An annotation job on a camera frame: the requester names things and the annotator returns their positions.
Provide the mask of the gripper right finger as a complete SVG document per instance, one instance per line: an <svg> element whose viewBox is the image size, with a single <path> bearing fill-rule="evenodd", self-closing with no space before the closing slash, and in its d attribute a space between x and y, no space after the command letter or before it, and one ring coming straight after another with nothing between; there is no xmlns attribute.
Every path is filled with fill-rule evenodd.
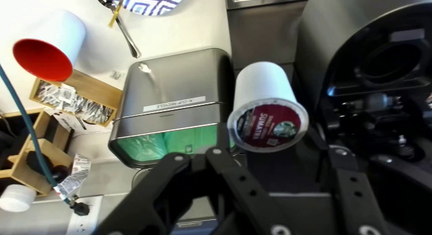
<svg viewBox="0 0 432 235"><path fill-rule="evenodd" d="M313 130L319 152L316 180L335 203L338 229L343 235L391 235L369 179L346 146L328 144Z"/></svg>

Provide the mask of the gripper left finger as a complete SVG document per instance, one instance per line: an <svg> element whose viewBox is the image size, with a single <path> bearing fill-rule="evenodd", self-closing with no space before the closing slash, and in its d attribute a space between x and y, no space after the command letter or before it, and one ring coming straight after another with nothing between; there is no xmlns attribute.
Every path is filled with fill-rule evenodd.
<svg viewBox="0 0 432 235"><path fill-rule="evenodd" d="M226 123L203 154L170 153L98 225L94 235L170 235L196 198L210 198L212 235L291 235L281 207L228 150Z"/></svg>

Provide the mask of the silver and black coffee maker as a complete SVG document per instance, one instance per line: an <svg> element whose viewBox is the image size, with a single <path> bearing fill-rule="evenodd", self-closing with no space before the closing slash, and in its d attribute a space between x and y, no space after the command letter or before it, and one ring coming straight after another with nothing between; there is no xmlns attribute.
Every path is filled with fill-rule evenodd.
<svg viewBox="0 0 432 235"><path fill-rule="evenodd" d="M301 101L357 158L391 235L432 235L432 0L308 0Z"/></svg>

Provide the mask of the white coffee pod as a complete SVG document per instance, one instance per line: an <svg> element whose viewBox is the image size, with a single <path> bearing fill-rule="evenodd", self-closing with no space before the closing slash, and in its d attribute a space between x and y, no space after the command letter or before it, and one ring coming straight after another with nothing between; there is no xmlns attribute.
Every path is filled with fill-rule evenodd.
<svg viewBox="0 0 432 235"><path fill-rule="evenodd" d="M240 71L227 121L236 146L254 153L282 151L299 142L308 126L308 113L282 67L261 61Z"/></svg>

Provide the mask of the black plug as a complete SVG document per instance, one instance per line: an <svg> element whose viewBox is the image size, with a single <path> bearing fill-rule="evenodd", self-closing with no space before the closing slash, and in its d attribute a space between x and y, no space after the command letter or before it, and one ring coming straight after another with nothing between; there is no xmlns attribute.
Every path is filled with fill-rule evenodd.
<svg viewBox="0 0 432 235"><path fill-rule="evenodd" d="M90 213L90 207L86 203L82 202L73 202L70 205L70 209L78 216L87 216Z"/></svg>

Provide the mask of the stainless steel bin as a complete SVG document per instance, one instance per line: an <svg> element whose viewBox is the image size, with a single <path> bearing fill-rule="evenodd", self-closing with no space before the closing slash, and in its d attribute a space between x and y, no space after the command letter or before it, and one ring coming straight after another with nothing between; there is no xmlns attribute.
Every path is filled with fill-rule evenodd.
<svg viewBox="0 0 432 235"><path fill-rule="evenodd" d="M228 53L218 48L134 63L113 120L109 149L127 167L152 166L157 157L139 157L120 143L227 122L234 82Z"/></svg>

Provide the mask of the wooden organizer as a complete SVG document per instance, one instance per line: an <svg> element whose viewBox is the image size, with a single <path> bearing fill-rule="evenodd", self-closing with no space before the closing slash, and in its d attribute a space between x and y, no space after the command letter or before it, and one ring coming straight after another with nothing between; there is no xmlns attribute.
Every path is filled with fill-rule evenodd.
<svg viewBox="0 0 432 235"><path fill-rule="evenodd" d="M30 110L28 114L48 169L55 181L60 182L71 170L73 158L67 150L74 132L43 109ZM19 112L0 115L0 194L11 184L25 185L38 196L48 195L52 190Z"/></svg>

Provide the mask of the wooden packet box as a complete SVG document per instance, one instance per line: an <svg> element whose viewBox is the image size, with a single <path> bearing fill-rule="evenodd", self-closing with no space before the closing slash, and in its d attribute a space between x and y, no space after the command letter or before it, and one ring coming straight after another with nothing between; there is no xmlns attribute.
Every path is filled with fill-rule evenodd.
<svg viewBox="0 0 432 235"><path fill-rule="evenodd" d="M66 84L67 86L73 87L80 95L95 100L98 103L105 104L108 107L114 107L116 112L120 104L120 98L122 95L121 90L78 70L74 70L72 75L65 82L47 82L54 83L57 86L60 86L60 84Z"/></svg>

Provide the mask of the heap of white packets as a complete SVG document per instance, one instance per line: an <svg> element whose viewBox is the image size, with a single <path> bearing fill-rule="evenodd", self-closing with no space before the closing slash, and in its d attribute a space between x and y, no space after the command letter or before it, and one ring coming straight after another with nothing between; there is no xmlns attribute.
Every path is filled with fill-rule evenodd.
<svg viewBox="0 0 432 235"><path fill-rule="evenodd" d="M30 99L51 109L73 115L90 124L107 126L115 117L114 107L98 103L83 95L76 89L37 78L31 90Z"/></svg>

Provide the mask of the white round lid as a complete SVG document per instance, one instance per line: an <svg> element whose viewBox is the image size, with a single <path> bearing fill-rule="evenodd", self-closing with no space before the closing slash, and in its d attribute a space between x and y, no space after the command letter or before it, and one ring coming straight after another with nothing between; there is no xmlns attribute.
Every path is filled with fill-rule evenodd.
<svg viewBox="0 0 432 235"><path fill-rule="evenodd" d="M37 192L25 185L12 184L0 195L0 209L8 212L27 211L37 196Z"/></svg>

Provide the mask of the metal spoon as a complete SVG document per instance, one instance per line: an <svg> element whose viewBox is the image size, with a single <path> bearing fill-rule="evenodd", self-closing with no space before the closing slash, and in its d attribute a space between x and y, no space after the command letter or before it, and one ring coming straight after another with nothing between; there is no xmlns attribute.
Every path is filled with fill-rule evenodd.
<svg viewBox="0 0 432 235"><path fill-rule="evenodd" d="M113 13L115 7L117 4L113 0L98 0L100 4L102 4L104 7L110 9L110 11ZM121 20L120 13L115 21L117 23L120 31L123 33L123 36L127 42L127 45L129 47L129 50L131 52L132 57L139 58L141 56L141 52L139 51L138 47L134 43L133 39L131 38L130 34L128 33L124 23Z"/></svg>

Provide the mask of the stainless steel appliance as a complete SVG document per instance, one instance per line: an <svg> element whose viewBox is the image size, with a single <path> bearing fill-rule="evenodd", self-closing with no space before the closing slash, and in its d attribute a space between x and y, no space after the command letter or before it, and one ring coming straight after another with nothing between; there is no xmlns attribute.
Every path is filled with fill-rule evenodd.
<svg viewBox="0 0 432 235"><path fill-rule="evenodd" d="M258 61L293 64L307 1L226 0L234 69Z"/></svg>

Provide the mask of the yellow stir stick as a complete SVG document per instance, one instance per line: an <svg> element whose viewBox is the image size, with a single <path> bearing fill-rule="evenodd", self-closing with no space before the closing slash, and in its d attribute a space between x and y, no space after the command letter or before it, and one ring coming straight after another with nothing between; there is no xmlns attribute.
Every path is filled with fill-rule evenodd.
<svg viewBox="0 0 432 235"><path fill-rule="evenodd" d="M113 16L112 16L112 18L111 18L111 20L110 20L110 22L109 22L109 24L108 24L108 27L109 27L109 28L112 28L112 27L113 27L114 22L116 21L118 15L119 15L120 9L123 7L123 2L124 2L124 1L125 1L125 0L119 0L117 6L115 7L114 12L113 12Z"/></svg>

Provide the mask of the blue patterned plate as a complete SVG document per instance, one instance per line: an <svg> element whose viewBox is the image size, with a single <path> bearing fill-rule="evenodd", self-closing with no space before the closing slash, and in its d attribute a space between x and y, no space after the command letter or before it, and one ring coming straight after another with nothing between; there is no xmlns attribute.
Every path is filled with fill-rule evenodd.
<svg viewBox="0 0 432 235"><path fill-rule="evenodd" d="M109 0L103 5L118 5L120 0ZM174 10L182 0L124 0L122 6L137 15L160 16Z"/></svg>

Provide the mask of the white wall socket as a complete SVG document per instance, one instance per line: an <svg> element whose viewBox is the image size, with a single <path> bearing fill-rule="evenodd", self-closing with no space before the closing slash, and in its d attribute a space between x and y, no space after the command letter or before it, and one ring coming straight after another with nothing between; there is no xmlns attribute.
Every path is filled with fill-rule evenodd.
<svg viewBox="0 0 432 235"><path fill-rule="evenodd" d="M98 223L102 200L102 195L79 198L77 202L87 204L89 213L88 215L80 216L72 211L69 226L65 235L91 235Z"/></svg>

